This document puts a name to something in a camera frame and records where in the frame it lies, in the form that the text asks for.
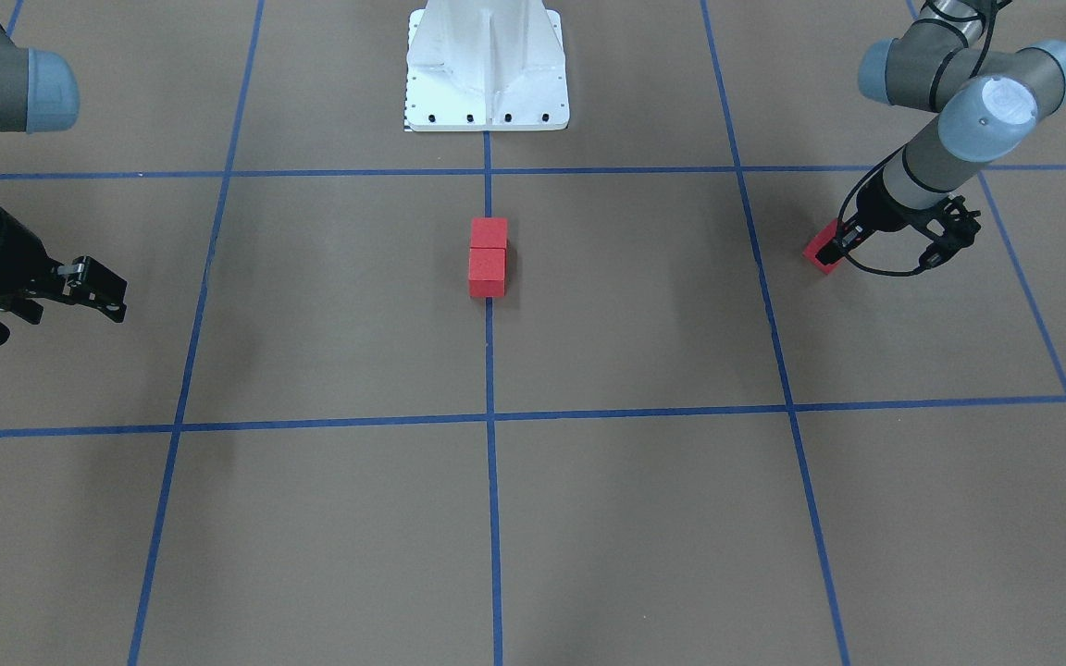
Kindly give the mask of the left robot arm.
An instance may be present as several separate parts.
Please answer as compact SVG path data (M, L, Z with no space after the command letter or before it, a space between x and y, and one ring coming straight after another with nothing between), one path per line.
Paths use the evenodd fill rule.
M884 105L928 111L931 121L868 170L803 251L830 273L876 233L912 228L928 245L910 277L972 246L980 212L959 188L1018 148L1066 103L1066 43L994 52L1001 1L926 1L897 39L868 47L858 87Z

